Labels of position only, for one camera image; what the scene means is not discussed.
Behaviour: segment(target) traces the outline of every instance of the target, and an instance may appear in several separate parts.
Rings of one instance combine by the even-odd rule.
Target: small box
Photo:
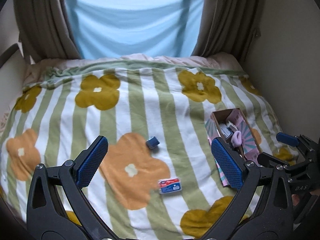
[[[148,141],[146,141],[146,145],[150,150],[154,149],[159,143],[158,139],[153,136]]]
[[[228,121],[233,123],[236,128],[241,131],[242,148],[245,161],[252,160],[259,165],[257,157],[262,150],[257,143],[257,139],[255,138],[246,117],[239,108],[225,109],[211,113],[209,120],[205,124],[210,145],[212,140],[216,137],[221,137],[228,145],[231,144],[231,137],[226,138],[224,136],[225,132],[221,131],[219,126],[219,124],[227,123]],[[228,185],[229,183],[226,181],[221,169],[219,169],[219,172],[223,185]]]
[[[180,179],[161,179],[158,181],[160,194],[171,193],[182,190]]]

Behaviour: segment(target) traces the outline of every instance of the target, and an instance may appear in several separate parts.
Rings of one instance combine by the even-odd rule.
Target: green stripe
[[[28,117],[28,113],[21,114],[18,125],[17,125],[17,130],[13,137],[20,136],[23,133],[23,127],[27,117]],[[8,180],[8,200],[11,202],[12,206],[15,208],[18,214],[21,215],[19,198],[17,195],[17,179],[11,167],[10,155],[8,156],[8,162],[7,162],[7,180]]]
[[[70,159],[75,160],[80,152],[87,148],[87,137],[85,135],[85,124],[87,121],[88,108],[81,108],[75,105],[72,120],[72,144]],[[88,197],[88,188],[81,189],[83,194]]]
[[[47,89],[45,91],[44,96],[41,101],[41,104],[40,104],[40,107],[39,107],[39,110],[36,113],[36,117],[33,120],[31,129],[36,132],[37,136],[39,136],[40,124],[41,124],[41,121],[44,117],[45,112],[47,111],[47,108],[48,108],[49,103],[51,101],[53,92],[54,92],[54,90],[49,90],[49,89]]]
[[[14,123],[14,119],[16,117],[16,114],[17,114],[17,111],[16,110],[13,110],[11,112],[11,114],[9,115],[8,119],[7,119],[7,123],[6,123],[6,126],[5,126],[5,129],[4,129],[4,132],[0,138],[0,149],[2,149],[2,146],[3,146],[3,143],[4,141],[8,138],[9,136],[9,133],[10,133],[10,130],[11,130],[11,127]],[[3,199],[5,201],[7,201],[7,195],[5,194],[5,192],[3,191]]]
[[[1,138],[0,138],[1,149],[2,149],[2,145],[3,145],[4,141],[5,141],[5,140],[8,138],[8,136],[9,136],[9,133],[10,133],[11,127],[13,126],[14,119],[16,118],[17,112],[18,112],[18,111],[16,111],[16,110],[12,110],[11,114],[10,114],[9,117],[8,117],[8,120],[7,120],[7,123],[6,123],[6,125],[5,125],[3,134],[2,134],[2,136],[1,136]]]
[[[272,128],[273,128],[273,131],[275,133],[275,135],[279,132],[281,132],[276,126],[279,127],[279,124],[278,124],[278,121],[275,119],[275,115],[274,115],[274,112],[271,110],[271,106],[269,105],[268,102],[265,101],[264,98],[261,98],[265,107],[266,107],[266,111],[268,113],[268,117],[272,123]]]
[[[264,120],[262,118],[262,112],[261,112],[261,107],[260,107],[259,102],[254,98],[254,96],[251,93],[249,93],[247,90],[245,90],[245,88],[240,88],[236,84],[236,82],[234,81],[233,78],[238,78],[238,77],[229,77],[230,83],[233,86],[241,89],[245,93],[245,95],[249,98],[249,100],[251,101],[251,103],[253,105],[253,113],[255,116],[255,122],[256,122],[257,126],[259,127],[263,137],[266,139],[271,151],[277,152],[277,148],[272,140],[270,130],[268,129],[266,123],[264,122]]]
[[[196,135],[199,140],[199,144],[201,146],[201,149],[207,159],[207,162],[211,169],[211,177],[213,178],[214,182],[217,185],[217,188],[224,196],[234,196],[236,194],[235,189],[232,189],[230,187],[224,187],[222,185],[220,174],[217,168],[217,165],[214,161],[214,158],[211,153],[210,144],[208,142],[208,135],[207,131],[204,126],[204,109],[202,103],[197,103],[189,100],[190,104],[190,119],[193,125],[193,129],[196,132]]]
[[[105,71],[104,74],[114,74],[114,70]],[[100,135],[108,139],[109,144],[117,143],[116,108],[101,111],[100,114]],[[105,180],[107,194],[107,208],[110,215],[112,230],[120,238],[137,239],[131,227],[128,211],[116,199],[115,194]]]
[[[229,84],[224,79],[221,79],[221,86],[225,90],[229,100],[235,105],[235,108],[240,108],[242,113],[247,116],[247,109],[244,103],[240,100],[236,92],[234,91],[231,84]]]
[[[51,101],[52,95],[53,95],[54,89],[49,90],[47,89],[44,93],[44,96],[42,98],[40,107],[38,112],[36,113],[36,117],[33,120],[31,129],[34,130],[37,134],[37,136],[41,136],[39,135],[39,131],[40,131],[40,124],[42,122],[42,119],[44,117],[45,112],[48,109],[49,103]],[[31,184],[31,180],[32,180],[32,174],[30,174],[29,178],[26,180],[26,192],[27,192],[27,196],[29,194],[29,189],[30,189],[30,184]]]
[[[128,84],[132,132],[139,133],[147,140],[148,125],[139,70],[128,71]],[[152,190],[150,196],[146,210],[151,228],[157,238],[182,239],[159,193]]]
[[[189,209],[209,210],[210,205],[199,189],[195,173],[182,141],[177,119],[175,103],[170,93],[167,81],[162,70],[153,69],[153,78],[159,96],[160,112],[167,151],[178,177],[181,178],[183,190],[181,195]]]
[[[58,103],[56,104],[49,122],[49,140],[44,153],[46,167],[57,166],[57,159],[60,146],[60,123],[62,111],[65,107],[67,96],[71,90],[71,82],[64,84]]]

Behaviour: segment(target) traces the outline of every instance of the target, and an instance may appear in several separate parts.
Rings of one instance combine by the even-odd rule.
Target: pink scrunchie
[[[234,148],[242,145],[241,132],[235,131],[235,133],[231,137],[231,143]]]

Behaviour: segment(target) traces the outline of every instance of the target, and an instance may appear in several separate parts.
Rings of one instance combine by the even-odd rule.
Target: dark blue eraser
[[[153,148],[155,148],[159,143],[158,139],[156,137],[151,137],[148,141],[146,141],[146,145],[148,146],[148,148],[150,150],[152,150]]]
[[[276,139],[278,142],[290,145],[292,147],[297,147],[299,145],[299,139],[291,136],[289,134],[280,132],[276,135]]]

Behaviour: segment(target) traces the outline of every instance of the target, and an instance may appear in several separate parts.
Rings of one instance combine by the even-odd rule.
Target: blue gripper pad
[[[298,138],[291,136],[289,134],[283,133],[283,132],[277,133],[276,139],[278,142],[282,142],[282,143],[290,145],[292,147],[297,147],[299,145]]]
[[[87,150],[83,150],[76,158],[76,163],[77,161],[81,162],[79,167],[76,167],[76,165],[74,167],[76,170],[76,184],[80,189],[89,186],[107,151],[108,140],[103,136],[98,136],[90,147]]]
[[[226,176],[230,186],[240,190],[243,184],[242,170],[230,156],[226,147],[223,146],[217,138],[213,139],[211,143],[211,152]]]

